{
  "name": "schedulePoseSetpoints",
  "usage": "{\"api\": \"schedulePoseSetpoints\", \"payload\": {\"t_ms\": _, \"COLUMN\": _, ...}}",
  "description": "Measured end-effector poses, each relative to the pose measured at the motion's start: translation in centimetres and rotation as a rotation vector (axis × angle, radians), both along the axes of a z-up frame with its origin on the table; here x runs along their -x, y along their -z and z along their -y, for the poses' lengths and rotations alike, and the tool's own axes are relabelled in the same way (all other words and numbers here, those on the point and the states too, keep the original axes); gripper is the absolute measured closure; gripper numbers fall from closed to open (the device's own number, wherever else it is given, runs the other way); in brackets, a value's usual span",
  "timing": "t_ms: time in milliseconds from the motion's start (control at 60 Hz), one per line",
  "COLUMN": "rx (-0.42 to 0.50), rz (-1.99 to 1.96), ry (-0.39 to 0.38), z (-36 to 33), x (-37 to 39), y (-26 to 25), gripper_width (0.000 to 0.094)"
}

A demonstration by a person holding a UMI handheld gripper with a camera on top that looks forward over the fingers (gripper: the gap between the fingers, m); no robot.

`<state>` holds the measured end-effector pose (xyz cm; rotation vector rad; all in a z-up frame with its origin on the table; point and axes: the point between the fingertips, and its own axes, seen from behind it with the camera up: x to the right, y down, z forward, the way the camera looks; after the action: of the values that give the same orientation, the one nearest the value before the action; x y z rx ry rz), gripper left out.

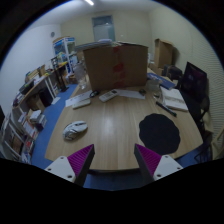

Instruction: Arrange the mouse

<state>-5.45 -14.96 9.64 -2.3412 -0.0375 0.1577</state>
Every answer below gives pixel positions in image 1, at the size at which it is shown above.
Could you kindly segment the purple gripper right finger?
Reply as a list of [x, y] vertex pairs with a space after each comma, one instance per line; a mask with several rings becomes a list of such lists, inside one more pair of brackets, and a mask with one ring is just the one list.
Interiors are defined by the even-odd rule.
[[134, 146], [134, 155], [146, 184], [160, 180], [182, 169], [182, 166], [169, 155], [161, 156], [139, 144]]

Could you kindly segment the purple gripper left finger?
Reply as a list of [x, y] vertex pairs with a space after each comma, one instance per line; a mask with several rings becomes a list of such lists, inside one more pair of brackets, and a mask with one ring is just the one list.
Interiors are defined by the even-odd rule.
[[91, 144], [68, 157], [59, 156], [46, 168], [46, 171], [83, 186], [94, 155], [94, 145]]

